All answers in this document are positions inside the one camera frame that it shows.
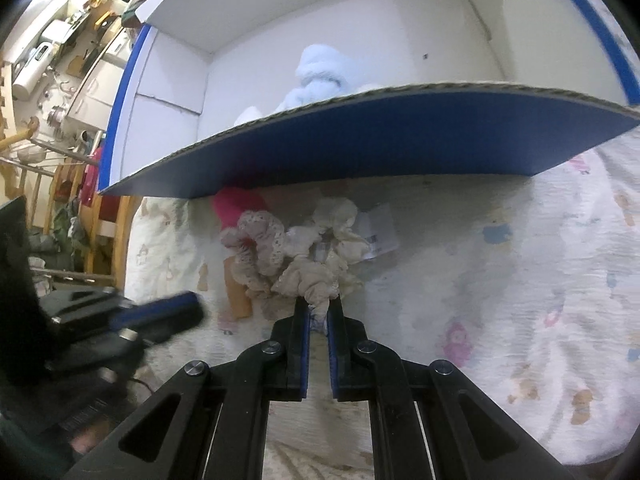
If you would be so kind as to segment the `yellow wooden chair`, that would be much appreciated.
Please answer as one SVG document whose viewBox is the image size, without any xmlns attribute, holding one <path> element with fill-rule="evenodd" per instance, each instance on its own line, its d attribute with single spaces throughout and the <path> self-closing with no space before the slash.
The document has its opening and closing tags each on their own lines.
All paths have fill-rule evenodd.
<svg viewBox="0 0 640 480">
<path fill-rule="evenodd" d="M 32 116 L 1 129 L 1 175 L 9 198 L 26 200 L 28 263 L 38 282 L 123 289 L 132 220 L 139 197 L 102 196 L 95 154 L 62 150 L 37 138 Z"/>
</svg>

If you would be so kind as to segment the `white sock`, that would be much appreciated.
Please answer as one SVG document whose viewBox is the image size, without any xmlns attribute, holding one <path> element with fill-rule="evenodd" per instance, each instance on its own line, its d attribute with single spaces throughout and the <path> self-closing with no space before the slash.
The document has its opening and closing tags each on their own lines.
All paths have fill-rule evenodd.
<svg viewBox="0 0 640 480">
<path fill-rule="evenodd" d="M 260 111 L 256 106 L 249 106 L 245 110 L 242 111 L 240 116 L 235 119 L 234 126 L 239 127 L 240 125 L 248 124 L 249 122 L 256 122 L 256 120 L 262 119 L 264 114 Z"/>
</svg>

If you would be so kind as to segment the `light blue fluffy sock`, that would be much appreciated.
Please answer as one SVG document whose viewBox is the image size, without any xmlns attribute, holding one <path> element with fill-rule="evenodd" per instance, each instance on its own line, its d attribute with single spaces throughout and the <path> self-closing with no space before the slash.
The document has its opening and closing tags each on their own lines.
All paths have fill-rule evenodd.
<svg viewBox="0 0 640 480">
<path fill-rule="evenodd" d="M 276 113 L 346 96 L 356 89 L 355 62 L 327 44 L 311 44 L 300 55 L 295 71 L 298 86 L 283 98 Z"/>
</svg>

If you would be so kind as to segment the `white kitchen cabinet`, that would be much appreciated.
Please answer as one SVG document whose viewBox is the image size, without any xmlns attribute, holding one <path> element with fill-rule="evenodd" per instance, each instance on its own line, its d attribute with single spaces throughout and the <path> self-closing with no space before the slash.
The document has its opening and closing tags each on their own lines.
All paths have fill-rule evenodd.
<svg viewBox="0 0 640 480">
<path fill-rule="evenodd" d="M 64 117 L 64 131 L 106 130 L 131 49 L 129 34 L 122 29 L 81 81 Z"/>
</svg>

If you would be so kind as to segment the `pink plush toy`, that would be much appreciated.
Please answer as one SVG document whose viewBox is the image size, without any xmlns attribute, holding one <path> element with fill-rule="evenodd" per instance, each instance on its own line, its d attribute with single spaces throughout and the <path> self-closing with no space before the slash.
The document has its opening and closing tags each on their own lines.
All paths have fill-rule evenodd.
<svg viewBox="0 0 640 480">
<path fill-rule="evenodd" d="M 258 193 L 232 186 L 222 188 L 209 201 L 220 221 L 221 231 L 235 228 L 244 212 L 268 209 L 265 200 Z"/>
</svg>

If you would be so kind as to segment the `clear plastic label bag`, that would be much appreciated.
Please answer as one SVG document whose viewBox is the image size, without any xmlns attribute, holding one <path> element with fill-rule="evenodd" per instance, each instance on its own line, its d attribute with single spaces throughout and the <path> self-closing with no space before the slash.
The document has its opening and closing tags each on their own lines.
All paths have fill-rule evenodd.
<svg viewBox="0 0 640 480">
<path fill-rule="evenodd" d="M 399 240 L 389 204 L 381 204 L 369 211 L 360 211 L 355 223 L 355 232 L 369 244 L 364 260 L 394 252 Z"/>
</svg>

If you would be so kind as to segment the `beige lace scrunchies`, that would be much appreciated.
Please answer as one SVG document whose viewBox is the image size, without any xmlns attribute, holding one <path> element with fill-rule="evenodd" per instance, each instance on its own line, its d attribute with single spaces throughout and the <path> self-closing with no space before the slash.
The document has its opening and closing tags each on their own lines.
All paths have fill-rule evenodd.
<svg viewBox="0 0 640 480">
<path fill-rule="evenodd" d="M 220 230 L 220 242 L 250 300 L 303 298 L 311 319 L 322 325 L 330 302 L 359 285 L 349 268 L 364 260 L 369 244 L 355 232 L 358 214 L 344 197 L 322 198 L 298 226 L 286 226 L 269 209 L 247 211 L 235 228 Z"/>
</svg>

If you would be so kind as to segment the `white water heater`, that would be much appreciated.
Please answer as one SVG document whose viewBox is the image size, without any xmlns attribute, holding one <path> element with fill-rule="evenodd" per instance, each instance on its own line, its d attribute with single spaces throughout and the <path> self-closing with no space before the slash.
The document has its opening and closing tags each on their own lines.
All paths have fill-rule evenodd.
<svg viewBox="0 0 640 480">
<path fill-rule="evenodd" d="M 17 101 L 28 101 L 34 92 L 38 81 L 51 64 L 54 57 L 55 47 L 52 42 L 42 42 L 17 75 L 12 84 L 12 93 Z"/>
</svg>

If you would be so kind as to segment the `blue white cardboard box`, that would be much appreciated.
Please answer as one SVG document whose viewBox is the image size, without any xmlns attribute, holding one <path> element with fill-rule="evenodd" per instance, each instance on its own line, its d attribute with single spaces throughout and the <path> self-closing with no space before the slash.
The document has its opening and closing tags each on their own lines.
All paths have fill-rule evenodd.
<svg viewBox="0 0 640 480">
<path fill-rule="evenodd" d="M 98 188 L 193 198 L 405 174 L 520 174 L 638 126 L 639 58 L 608 0 L 143 0 Z M 303 50 L 346 96 L 276 113 Z M 264 117 L 235 127 L 249 106 Z"/>
</svg>

